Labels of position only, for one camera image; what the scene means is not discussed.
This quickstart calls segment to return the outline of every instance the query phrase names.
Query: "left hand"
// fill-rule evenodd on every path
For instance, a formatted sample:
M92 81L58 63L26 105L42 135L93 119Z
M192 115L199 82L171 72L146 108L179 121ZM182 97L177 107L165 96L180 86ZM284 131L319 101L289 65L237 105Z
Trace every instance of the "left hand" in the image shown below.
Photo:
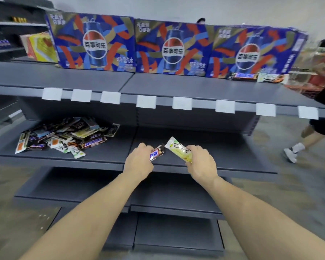
M124 173L139 180L144 180L152 172L154 166L149 161L150 153L154 148L140 143L125 160Z

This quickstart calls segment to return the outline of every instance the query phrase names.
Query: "white sneaker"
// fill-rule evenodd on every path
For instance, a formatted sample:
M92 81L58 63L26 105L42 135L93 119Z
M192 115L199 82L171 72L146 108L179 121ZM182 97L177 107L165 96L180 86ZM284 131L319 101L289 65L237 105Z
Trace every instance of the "white sneaker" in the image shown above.
M284 157L291 163L296 163L297 153L294 153L292 148L283 150Z

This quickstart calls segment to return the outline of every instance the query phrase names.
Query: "white sock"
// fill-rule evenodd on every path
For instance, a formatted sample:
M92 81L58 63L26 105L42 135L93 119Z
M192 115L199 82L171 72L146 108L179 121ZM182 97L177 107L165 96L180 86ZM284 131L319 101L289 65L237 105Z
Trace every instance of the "white sock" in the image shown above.
M293 153L298 153L300 150L306 149L306 147L301 142L299 142L298 144L292 146L291 149Z

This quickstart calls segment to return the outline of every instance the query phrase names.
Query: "price tag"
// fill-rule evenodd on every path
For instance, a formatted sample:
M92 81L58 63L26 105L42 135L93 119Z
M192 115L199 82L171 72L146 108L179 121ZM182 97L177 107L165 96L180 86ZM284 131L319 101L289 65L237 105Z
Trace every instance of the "price tag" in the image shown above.
M42 92L42 99L60 101L62 93L62 88L44 88Z
M265 104L256 103L256 114L259 116L276 116L276 105L275 104Z
M90 102L91 90L74 89L72 91L71 101Z
M235 101L216 100L216 112L235 113Z
M157 97L139 95L137 96L136 106L143 107L146 109L155 109L157 107Z
M185 97L173 97L172 108L191 110L193 107L193 99Z
M100 102L110 104L120 104L120 92L102 91Z
M299 118L308 118L311 120L319 119L319 111L316 107L297 106L297 109Z

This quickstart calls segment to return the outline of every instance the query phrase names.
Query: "wall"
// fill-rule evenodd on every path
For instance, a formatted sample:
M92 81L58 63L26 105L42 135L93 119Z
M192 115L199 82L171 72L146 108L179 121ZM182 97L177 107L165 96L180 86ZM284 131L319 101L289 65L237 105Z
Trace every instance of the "wall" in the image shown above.
M67 12L208 24L294 26L325 38L325 0L50 0Z

